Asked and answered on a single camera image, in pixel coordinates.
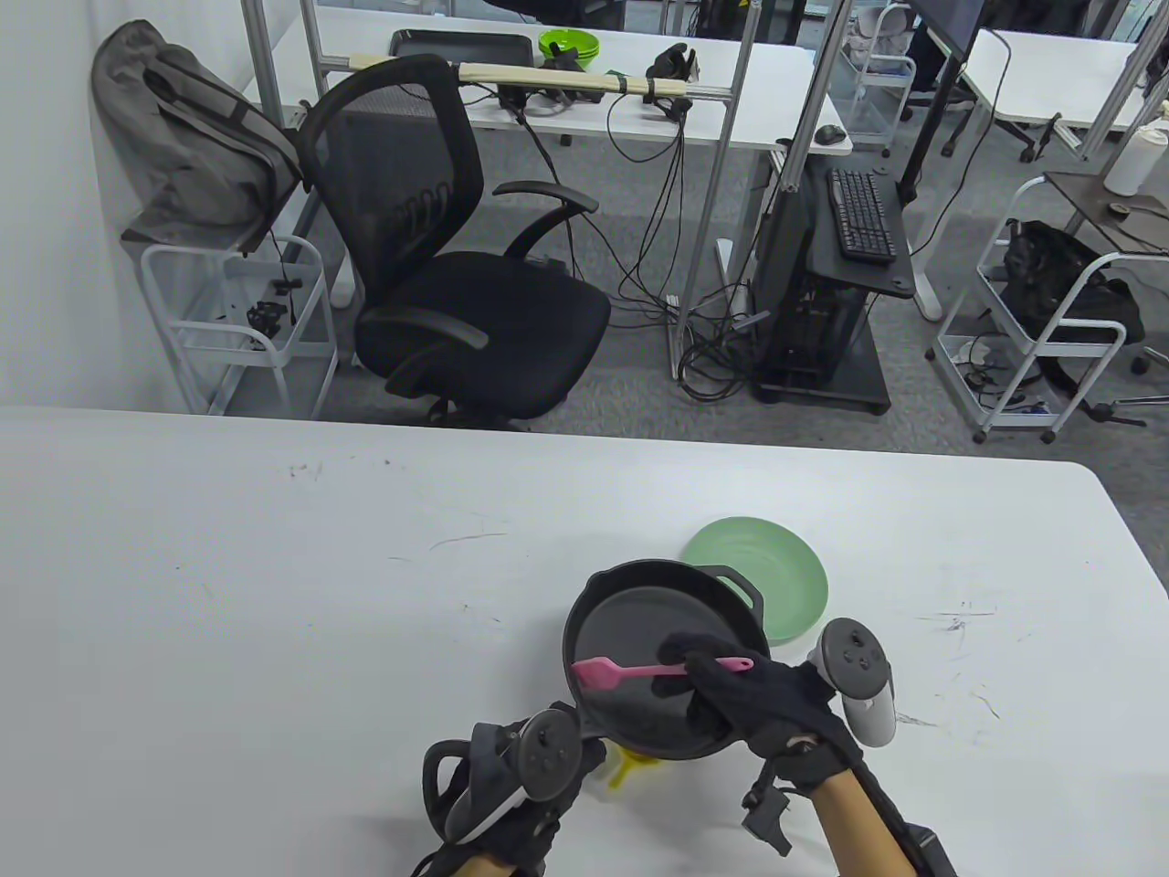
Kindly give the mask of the person's right hand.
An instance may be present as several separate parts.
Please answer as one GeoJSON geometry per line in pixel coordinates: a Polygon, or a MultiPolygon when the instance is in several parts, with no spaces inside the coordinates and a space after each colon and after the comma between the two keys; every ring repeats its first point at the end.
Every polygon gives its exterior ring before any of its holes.
{"type": "Polygon", "coordinates": [[[685,670],[655,678],[651,689],[659,698],[689,696],[690,727],[742,740],[802,793],[863,764],[858,743],[830,707],[833,689],[814,667],[790,667],[696,631],[667,635],[657,660],[685,670]]]}

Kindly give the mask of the person's left hand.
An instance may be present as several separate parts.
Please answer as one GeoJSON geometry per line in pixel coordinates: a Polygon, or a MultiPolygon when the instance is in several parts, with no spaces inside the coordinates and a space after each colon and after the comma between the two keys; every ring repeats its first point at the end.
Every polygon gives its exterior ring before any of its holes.
{"type": "Polygon", "coordinates": [[[584,736],[576,707],[563,702],[511,725],[478,723],[468,740],[433,744],[421,787],[441,847],[419,873],[451,876],[473,857],[542,873],[561,819],[603,761],[606,744],[584,736]]]}

